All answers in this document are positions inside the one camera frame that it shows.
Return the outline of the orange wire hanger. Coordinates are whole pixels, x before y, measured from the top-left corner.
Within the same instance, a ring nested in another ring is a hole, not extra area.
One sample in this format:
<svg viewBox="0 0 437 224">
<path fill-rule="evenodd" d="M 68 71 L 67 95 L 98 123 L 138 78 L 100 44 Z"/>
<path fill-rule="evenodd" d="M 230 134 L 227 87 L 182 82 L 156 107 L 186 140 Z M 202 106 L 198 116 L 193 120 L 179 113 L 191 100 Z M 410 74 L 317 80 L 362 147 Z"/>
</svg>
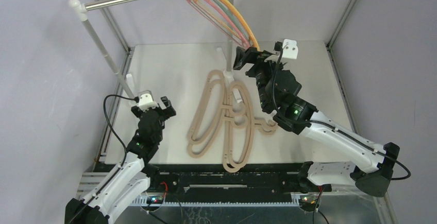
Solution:
<svg viewBox="0 0 437 224">
<path fill-rule="evenodd" d="M 260 49 L 258 41 L 253 34 L 251 28 L 233 5 L 233 0 L 207 0 L 211 7 L 227 21 L 227 25 L 218 20 L 209 9 L 206 9 L 207 18 L 212 18 L 212 23 L 215 24 L 224 34 L 229 36 L 234 42 L 236 42 L 242 48 L 256 47 Z"/>
</svg>

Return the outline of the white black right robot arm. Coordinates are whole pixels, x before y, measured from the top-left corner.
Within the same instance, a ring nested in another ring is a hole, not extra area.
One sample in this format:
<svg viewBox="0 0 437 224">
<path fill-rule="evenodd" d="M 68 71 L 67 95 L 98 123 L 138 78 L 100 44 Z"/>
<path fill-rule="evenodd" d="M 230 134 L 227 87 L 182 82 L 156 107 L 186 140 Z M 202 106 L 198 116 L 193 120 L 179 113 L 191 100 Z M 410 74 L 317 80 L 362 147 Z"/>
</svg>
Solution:
<svg viewBox="0 0 437 224">
<path fill-rule="evenodd" d="M 250 64 L 245 74 L 256 81 L 261 110 L 272 114 L 280 128 L 315 140 L 347 157 L 347 162 L 304 162 L 297 176 L 299 190 L 307 193 L 324 186 L 352 185 L 367 195 L 383 197 L 395 180 L 399 146 L 365 139 L 300 98 L 301 84 L 291 71 L 284 69 L 282 54 L 280 45 L 275 46 L 274 53 L 255 47 L 237 47 L 233 69 L 240 70 Z"/>
</svg>

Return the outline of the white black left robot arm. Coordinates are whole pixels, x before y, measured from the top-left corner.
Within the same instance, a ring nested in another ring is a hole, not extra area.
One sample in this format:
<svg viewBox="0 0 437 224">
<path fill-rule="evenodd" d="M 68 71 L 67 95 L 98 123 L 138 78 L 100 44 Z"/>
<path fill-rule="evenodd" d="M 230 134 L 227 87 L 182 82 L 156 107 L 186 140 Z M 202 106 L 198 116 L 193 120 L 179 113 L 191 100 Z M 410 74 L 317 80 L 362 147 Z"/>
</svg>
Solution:
<svg viewBox="0 0 437 224">
<path fill-rule="evenodd" d="M 171 101 L 163 96 L 164 108 L 145 92 L 133 98 L 132 113 L 138 128 L 124 155 L 104 179 L 80 199 L 71 199 L 65 207 L 65 223 L 115 223 L 128 206 L 146 190 L 161 185 L 158 167 L 149 162 L 163 140 L 165 121 L 176 115 Z"/>
</svg>

